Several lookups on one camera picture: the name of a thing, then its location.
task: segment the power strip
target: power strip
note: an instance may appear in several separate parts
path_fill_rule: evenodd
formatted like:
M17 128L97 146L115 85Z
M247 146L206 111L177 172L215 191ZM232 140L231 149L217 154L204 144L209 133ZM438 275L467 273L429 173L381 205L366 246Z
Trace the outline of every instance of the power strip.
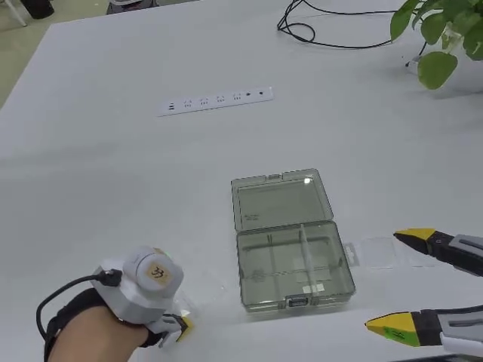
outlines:
M273 100L272 87L224 92L214 96L178 98L161 104L160 117Z

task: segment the clear plastic box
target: clear plastic box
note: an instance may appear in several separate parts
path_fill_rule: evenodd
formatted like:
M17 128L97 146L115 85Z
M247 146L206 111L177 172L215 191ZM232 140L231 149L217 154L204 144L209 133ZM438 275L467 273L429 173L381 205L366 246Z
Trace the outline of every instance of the clear plastic box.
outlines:
M347 302L355 285L315 169L232 181L247 311Z

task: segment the black cable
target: black cable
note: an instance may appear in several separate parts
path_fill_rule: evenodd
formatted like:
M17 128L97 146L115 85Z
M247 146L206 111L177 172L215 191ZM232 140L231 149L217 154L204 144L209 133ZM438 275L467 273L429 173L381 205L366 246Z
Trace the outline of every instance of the black cable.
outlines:
M87 277L82 277L79 279L75 279L74 281L71 281L64 285L63 287L57 289L55 292L53 292L50 296L45 298L37 307L37 312L35 313L35 319L37 320L37 328L38 331L40 332L41 336L43 339L47 336L47 333L45 333L44 327L42 326L42 309L54 298L58 297L61 293L65 292L66 290L74 287L77 284L84 283L85 281L95 281L99 279L99 275L88 275Z
M65 292L66 290L74 287L77 284L84 283L85 281L99 281L102 285L106 285L108 287L117 287L121 283L122 272L117 269L110 269L108 271L102 270L98 274L88 275L86 277L75 279L60 287L55 292L53 292L50 296L45 298L37 307L37 312L35 313L35 319L37 321L37 328L40 332L42 338L45 340L47 333L42 326L42 309L52 301L52 299L58 297L60 294Z
M280 19L280 21L277 24L277 30L279 32L289 34L290 36L292 36L293 38L295 38L298 41L301 41L302 43L315 44L315 45L321 45L321 46L324 46L324 47L338 48L338 49L371 49L371 48L381 47L381 46L389 44L391 42L391 40L386 40L386 41L382 41L381 43L372 44L372 45L352 46L352 45L339 45L339 44L321 43L319 41L315 41L315 37L316 37L315 30L309 24L289 23L288 22L288 16L290 15L290 13L292 11L294 11L294 9L297 8L302 3L306 4L307 6L309 6L310 8L312 8L316 11L319 11L319 12L322 12L322 13L325 13L325 14L332 14L332 15L348 15L348 16L349 15L372 15L372 14L393 14L393 13L396 12L395 10L361 11L361 12L355 12L355 13L328 11L328 10L325 10L325 9L317 8L316 6L310 4L307 0L292 0L292 2L285 9L285 13L284 13L283 17ZM294 34L291 31L291 28L294 27L294 26L299 26L299 27L302 26L302 27L307 28L312 33L311 37L310 38L304 38L303 36ZM420 55L424 51L425 46L426 46L426 43L423 46L423 49L421 50Z

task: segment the plant leaf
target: plant leaf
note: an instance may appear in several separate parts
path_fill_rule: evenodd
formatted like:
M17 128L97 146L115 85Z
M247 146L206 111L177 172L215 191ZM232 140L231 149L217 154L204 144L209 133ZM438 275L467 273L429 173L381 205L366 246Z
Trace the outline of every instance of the plant leaf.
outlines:
M454 21L459 13L471 10L473 5L469 0L442 0L443 15L447 21Z
M473 60L483 60L483 20L474 25L465 35L463 48Z
M442 13L431 14L421 24L421 34L428 44L436 44L446 27L446 19Z
M426 2L424 2L419 8L419 10L417 11L416 16L413 19L413 23L412 23L413 29L416 26L417 22L421 19L421 17L425 13L427 13L430 10L435 10L440 8L442 1L443 0L427 0Z
M438 89L458 65L458 59L442 51L433 51L421 57L417 64L417 77L428 89Z
M480 14L475 13L473 10L465 10L454 18L451 30L460 35L465 35L480 20Z
M391 40L395 41L408 27L411 15L420 0L407 0L391 18Z

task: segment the white table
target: white table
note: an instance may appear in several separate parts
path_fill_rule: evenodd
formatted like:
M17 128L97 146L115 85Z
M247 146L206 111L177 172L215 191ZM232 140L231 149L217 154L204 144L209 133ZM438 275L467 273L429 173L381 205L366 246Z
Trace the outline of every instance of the white table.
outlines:
M151 348L134 359L378 362L442 352L386 341L364 322L481 303L481 281L452 268L355 270L358 293L333 314L254 322L241 307L235 178L318 168L345 242L406 227L483 235L481 96L423 90L402 67L416 35L360 52L298 44L275 31L286 5L211 0L49 29L0 113L2 360L41 360L40 300L139 244L183 265L198 328L169 357ZM318 36L361 44L388 32L388 17L344 20L353 34L341 21L320 18ZM267 85L274 101L156 117L167 98Z

